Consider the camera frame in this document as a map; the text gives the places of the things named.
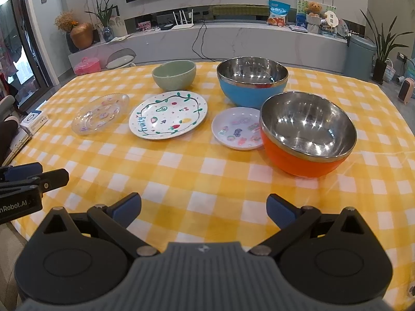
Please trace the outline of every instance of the clear glass plate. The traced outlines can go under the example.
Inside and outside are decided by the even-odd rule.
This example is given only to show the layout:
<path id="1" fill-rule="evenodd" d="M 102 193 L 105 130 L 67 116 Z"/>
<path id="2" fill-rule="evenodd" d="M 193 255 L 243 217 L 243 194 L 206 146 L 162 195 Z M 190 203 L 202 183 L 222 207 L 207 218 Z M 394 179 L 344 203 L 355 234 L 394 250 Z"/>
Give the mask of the clear glass plate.
<path id="1" fill-rule="evenodd" d="M 103 131 L 128 112 L 126 94 L 109 94 L 95 99 L 72 120 L 72 131 L 80 136 Z"/>

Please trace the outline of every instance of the gold vase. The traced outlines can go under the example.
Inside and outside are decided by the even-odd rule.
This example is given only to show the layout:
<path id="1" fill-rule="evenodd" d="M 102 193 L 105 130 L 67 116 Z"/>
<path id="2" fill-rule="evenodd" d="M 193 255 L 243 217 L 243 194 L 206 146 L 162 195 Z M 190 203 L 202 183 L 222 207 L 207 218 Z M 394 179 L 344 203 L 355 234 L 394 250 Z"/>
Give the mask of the gold vase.
<path id="1" fill-rule="evenodd" d="M 78 49 L 86 49 L 92 45 L 94 28 L 90 23 L 81 23 L 71 31 L 71 38 Z"/>

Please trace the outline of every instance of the pink basket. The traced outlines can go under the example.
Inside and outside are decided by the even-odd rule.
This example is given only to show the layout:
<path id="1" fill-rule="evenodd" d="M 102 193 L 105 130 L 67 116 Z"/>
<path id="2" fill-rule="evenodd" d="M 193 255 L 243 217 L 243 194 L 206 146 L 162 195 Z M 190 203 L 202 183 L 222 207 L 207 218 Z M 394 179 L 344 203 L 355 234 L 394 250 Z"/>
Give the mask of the pink basket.
<path id="1" fill-rule="evenodd" d="M 77 64 L 74 69 L 77 76 L 84 74 L 93 74 L 94 72 L 100 72 L 100 60 L 97 58 L 84 57 L 82 62 Z"/>

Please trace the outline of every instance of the painted plate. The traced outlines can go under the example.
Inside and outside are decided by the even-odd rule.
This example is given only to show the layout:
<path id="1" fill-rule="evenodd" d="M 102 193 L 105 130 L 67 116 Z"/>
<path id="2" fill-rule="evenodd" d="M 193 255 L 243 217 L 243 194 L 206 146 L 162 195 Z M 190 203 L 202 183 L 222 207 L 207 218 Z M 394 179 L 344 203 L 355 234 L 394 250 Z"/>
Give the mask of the painted plate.
<path id="1" fill-rule="evenodd" d="M 215 138 L 234 150 L 254 150 L 263 145 L 259 133 L 259 110 L 234 107 L 218 114 L 212 122 Z"/>
<path id="2" fill-rule="evenodd" d="M 206 100 L 194 92 L 164 92 L 147 99 L 132 112 L 129 128 L 140 138 L 169 139 L 198 126 L 207 110 Z"/>
<path id="3" fill-rule="evenodd" d="M 90 102 L 72 120 L 72 131 L 80 136 L 97 133 L 128 112 L 126 94 L 109 94 Z"/>

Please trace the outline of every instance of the white box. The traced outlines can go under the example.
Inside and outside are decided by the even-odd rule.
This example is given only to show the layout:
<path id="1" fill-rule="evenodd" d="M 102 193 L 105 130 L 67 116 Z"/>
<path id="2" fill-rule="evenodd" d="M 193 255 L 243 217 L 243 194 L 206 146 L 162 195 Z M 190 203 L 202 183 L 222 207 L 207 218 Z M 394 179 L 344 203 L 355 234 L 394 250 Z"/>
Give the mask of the white box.
<path id="1" fill-rule="evenodd" d="M 20 126 L 29 134 L 34 135 L 47 121 L 48 116 L 38 110 L 34 110 L 20 123 Z"/>

